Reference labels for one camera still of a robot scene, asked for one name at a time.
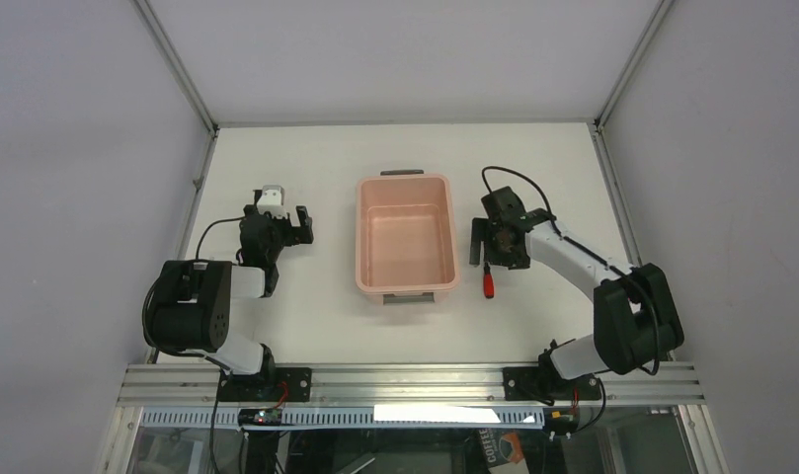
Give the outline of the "red handled screwdriver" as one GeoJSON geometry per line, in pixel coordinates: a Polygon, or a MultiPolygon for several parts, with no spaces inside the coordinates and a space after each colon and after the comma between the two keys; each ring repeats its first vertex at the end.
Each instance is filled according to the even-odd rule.
{"type": "Polygon", "coordinates": [[[488,263],[483,265],[483,294],[487,299],[495,297],[495,284],[491,273],[491,266],[488,263]]]}

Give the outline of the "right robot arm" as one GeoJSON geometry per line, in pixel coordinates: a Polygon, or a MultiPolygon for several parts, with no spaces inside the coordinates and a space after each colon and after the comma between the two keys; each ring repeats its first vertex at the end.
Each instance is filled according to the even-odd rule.
{"type": "Polygon", "coordinates": [[[556,382],[584,375],[659,372],[663,356],[684,342],[665,272],[634,266],[585,245],[545,208],[528,210],[509,187],[481,199],[485,214],[471,225],[469,262],[485,270],[549,268],[593,305],[589,334],[554,343],[538,358],[541,377],[556,382]]]}

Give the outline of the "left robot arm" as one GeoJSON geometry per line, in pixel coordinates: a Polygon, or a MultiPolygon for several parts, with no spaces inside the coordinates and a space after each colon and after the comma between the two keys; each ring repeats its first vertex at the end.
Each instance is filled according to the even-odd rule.
{"type": "Polygon", "coordinates": [[[219,224],[238,224],[240,247],[234,262],[203,259],[200,249],[191,259],[165,262],[142,305],[146,343],[168,356],[203,358],[226,374],[274,382],[272,350],[230,330],[231,302],[272,296],[282,250],[314,242],[307,207],[299,205],[295,211],[297,224],[288,212],[274,216],[249,204],[241,217],[210,223],[203,235],[219,224]]]}

